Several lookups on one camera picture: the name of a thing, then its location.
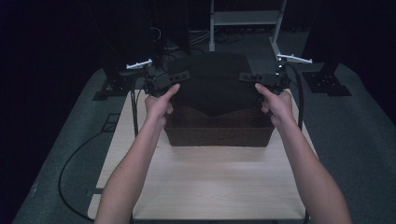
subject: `dark container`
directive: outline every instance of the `dark container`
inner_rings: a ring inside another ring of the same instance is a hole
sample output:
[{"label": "dark container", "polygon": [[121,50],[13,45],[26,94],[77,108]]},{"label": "dark container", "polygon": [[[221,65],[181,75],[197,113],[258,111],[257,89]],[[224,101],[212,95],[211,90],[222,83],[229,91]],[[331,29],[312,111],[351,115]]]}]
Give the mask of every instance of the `dark container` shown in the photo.
[{"label": "dark container", "polygon": [[164,128],[173,147],[266,147],[274,131],[259,106],[216,117],[183,104],[174,109]]}]

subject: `forearm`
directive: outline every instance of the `forearm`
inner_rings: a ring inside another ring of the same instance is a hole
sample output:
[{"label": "forearm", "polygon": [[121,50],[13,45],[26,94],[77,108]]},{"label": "forearm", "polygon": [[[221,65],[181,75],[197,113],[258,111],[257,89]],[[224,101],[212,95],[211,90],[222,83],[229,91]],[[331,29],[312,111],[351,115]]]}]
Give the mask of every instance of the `forearm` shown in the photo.
[{"label": "forearm", "polygon": [[142,191],[163,125],[146,120],[125,157],[108,179],[96,223],[129,223]]},{"label": "forearm", "polygon": [[347,204],[294,120],[277,127],[300,197],[315,223],[351,223]]}]

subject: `black cable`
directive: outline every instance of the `black cable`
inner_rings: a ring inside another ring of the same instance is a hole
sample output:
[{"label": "black cable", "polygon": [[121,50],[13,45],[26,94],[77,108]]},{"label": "black cable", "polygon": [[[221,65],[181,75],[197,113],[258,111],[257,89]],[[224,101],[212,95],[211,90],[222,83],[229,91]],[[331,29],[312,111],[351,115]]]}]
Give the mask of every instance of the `black cable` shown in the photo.
[{"label": "black cable", "polygon": [[139,90],[139,92],[137,93],[136,104],[137,104],[137,101],[139,101],[139,95],[140,95],[140,92],[142,91],[142,89],[143,89],[143,87],[141,87],[140,90]]},{"label": "black cable", "polygon": [[131,87],[132,116],[134,119],[134,137],[137,137],[137,134],[139,133],[139,125],[137,124],[137,104],[136,104],[137,101],[134,97],[134,88],[136,85],[136,81],[141,77],[144,77],[144,75],[136,76],[132,82],[132,87]]},{"label": "black cable", "polygon": [[80,217],[82,217],[82,218],[84,218],[84,219],[86,219],[86,220],[89,220],[89,221],[91,221],[91,222],[94,222],[94,220],[93,220],[92,218],[87,217],[87,216],[85,216],[84,214],[80,213],[78,210],[76,210],[74,207],[72,207],[72,206],[67,202],[66,198],[64,197],[64,194],[62,193],[62,177],[63,177],[63,175],[64,175],[64,169],[66,168],[67,164],[73,159],[73,157],[74,157],[83,147],[85,147],[85,145],[87,145],[89,142],[91,142],[91,140],[93,140],[94,138],[96,138],[96,137],[99,136],[100,134],[106,133],[106,131],[108,131],[108,130],[114,128],[114,126],[117,126],[117,124],[116,124],[116,125],[113,125],[113,126],[110,126],[110,127],[106,128],[106,129],[102,128],[102,131],[101,131],[101,132],[95,134],[93,137],[89,138],[87,141],[85,141],[83,144],[81,144],[81,145],[72,153],[72,155],[70,155],[70,157],[67,159],[66,163],[64,164],[64,167],[62,168],[61,173],[59,174],[59,178],[58,178],[58,192],[59,192],[59,195],[61,196],[61,199],[62,199],[62,202],[64,203],[64,205],[66,205],[67,208],[69,208],[72,212],[74,212],[74,213],[77,214],[78,216],[80,216]]},{"label": "black cable", "polygon": [[[298,98],[299,98],[299,114],[298,114],[298,127],[300,130],[303,129],[303,116],[304,116],[304,92],[303,92],[303,83],[301,82],[301,76],[298,72],[297,68],[289,63],[285,63],[285,66],[289,66],[295,75],[296,82],[297,82],[297,90],[298,90]],[[309,222],[309,214],[308,211],[305,209],[305,217],[304,217],[304,224]]]}]

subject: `hand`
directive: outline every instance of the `hand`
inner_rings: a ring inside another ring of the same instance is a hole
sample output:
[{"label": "hand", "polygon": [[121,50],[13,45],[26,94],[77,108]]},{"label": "hand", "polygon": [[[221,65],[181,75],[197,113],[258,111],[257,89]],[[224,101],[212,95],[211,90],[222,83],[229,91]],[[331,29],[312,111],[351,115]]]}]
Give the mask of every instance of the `hand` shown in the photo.
[{"label": "hand", "polygon": [[265,98],[262,104],[262,112],[268,113],[269,110],[273,112],[271,121],[276,127],[286,120],[294,120],[295,122],[291,110],[291,94],[289,92],[282,91],[279,95],[275,95],[259,83],[255,87]]},{"label": "hand", "polygon": [[164,115],[171,114],[173,112],[173,107],[169,103],[171,97],[175,95],[180,88],[179,84],[171,87],[166,94],[163,96],[156,98],[154,96],[148,96],[146,98],[146,111],[147,117],[146,119],[155,119],[158,120],[161,125],[165,125],[166,119]]}]

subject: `black mount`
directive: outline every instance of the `black mount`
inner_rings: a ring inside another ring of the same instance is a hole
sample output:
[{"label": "black mount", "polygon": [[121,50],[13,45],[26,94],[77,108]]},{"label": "black mount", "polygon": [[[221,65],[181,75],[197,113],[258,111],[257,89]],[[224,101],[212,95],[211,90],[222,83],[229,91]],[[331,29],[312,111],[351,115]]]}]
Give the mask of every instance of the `black mount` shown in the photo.
[{"label": "black mount", "polygon": [[92,100],[105,101],[108,97],[126,96],[134,84],[134,79],[145,72],[144,69],[125,70],[118,71],[115,77],[107,76],[101,90],[95,93]]},{"label": "black mount", "polygon": [[319,72],[304,72],[303,76],[313,93],[327,93],[329,96],[351,96],[346,86],[341,85],[334,71],[338,63],[325,63]]},{"label": "black mount", "polygon": [[190,78],[191,76],[189,71],[173,75],[162,74],[157,77],[147,76],[143,88],[146,94],[159,97],[164,95],[171,86]]},{"label": "black mount", "polygon": [[240,81],[261,83],[267,87],[272,93],[279,95],[283,90],[290,87],[290,79],[286,72],[285,66],[279,66],[274,74],[251,74],[241,73]]}]

